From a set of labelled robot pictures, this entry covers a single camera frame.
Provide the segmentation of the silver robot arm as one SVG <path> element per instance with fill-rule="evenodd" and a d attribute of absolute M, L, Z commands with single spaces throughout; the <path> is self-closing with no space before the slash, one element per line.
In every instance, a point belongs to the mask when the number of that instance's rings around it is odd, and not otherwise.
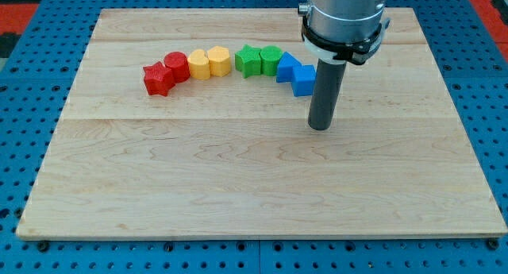
<path fill-rule="evenodd" d="M 338 43 L 359 42 L 377 29 L 386 0 L 306 0 L 298 5 L 310 30 Z"/>

